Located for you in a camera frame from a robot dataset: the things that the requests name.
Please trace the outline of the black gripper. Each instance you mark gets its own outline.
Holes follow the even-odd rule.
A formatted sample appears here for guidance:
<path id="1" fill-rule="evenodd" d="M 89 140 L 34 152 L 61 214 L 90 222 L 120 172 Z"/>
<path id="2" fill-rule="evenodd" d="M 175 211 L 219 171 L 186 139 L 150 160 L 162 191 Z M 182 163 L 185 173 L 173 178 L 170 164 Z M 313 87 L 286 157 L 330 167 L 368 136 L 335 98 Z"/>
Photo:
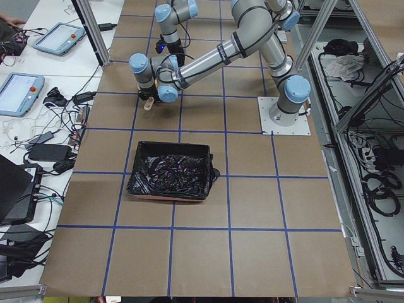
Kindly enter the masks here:
<path id="1" fill-rule="evenodd" d="M 161 99 L 158 96 L 157 87 L 155 84 L 148 88 L 142 88 L 138 85 L 138 96 L 142 100 L 148 100 L 150 97 L 154 99 L 155 102 L 161 103 Z"/>

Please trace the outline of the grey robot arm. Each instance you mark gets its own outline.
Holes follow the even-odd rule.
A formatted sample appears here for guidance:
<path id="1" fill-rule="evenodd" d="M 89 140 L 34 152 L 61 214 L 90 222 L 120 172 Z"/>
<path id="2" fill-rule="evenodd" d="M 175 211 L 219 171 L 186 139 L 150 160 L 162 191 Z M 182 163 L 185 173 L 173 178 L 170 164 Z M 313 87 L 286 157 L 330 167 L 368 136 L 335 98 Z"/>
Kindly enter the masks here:
<path id="1" fill-rule="evenodd" d="M 278 27 L 291 30 L 299 21 L 299 12 L 291 1 L 232 1 L 231 13 L 237 28 L 230 39 L 189 64 L 184 64 L 179 50 L 152 58 L 133 54 L 129 65 L 138 82 L 139 97 L 174 102 L 181 90 L 238 59 L 259 52 L 279 93 L 277 103 L 271 108 L 275 121 L 296 116 L 308 99 L 311 86 L 298 75 L 293 59 L 285 52 L 275 31 Z"/>
<path id="2" fill-rule="evenodd" d="M 264 8 L 275 14 L 283 30 L 291 30 L 300 19 L 300 14 L 291 1 L 264 1 L 263 4 Z M 167 48 L 169 53 L 176 55 L 180 64 L 183 65 L 185 47 L 182 45 L 177 27 L 198 15 L 197 2 L 167 1 L 157 6 L 154 14 L 161 31 L 155 50 L 161 53 L 164 48 Z"/>

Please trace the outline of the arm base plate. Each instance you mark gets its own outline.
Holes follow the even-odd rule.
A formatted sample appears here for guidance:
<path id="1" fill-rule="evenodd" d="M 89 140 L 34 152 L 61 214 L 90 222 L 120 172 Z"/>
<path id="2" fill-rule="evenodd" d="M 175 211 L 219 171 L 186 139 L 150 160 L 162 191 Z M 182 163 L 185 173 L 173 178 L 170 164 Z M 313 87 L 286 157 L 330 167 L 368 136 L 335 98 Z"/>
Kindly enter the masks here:
<path id="1" fill-rule="evenodd" d="M 278 97 L 258 97 L 261 133 L 275 136 L 310 136 L 311 131 L 302 105 L 298 113 L 286 114 L 278 106 Z"/>

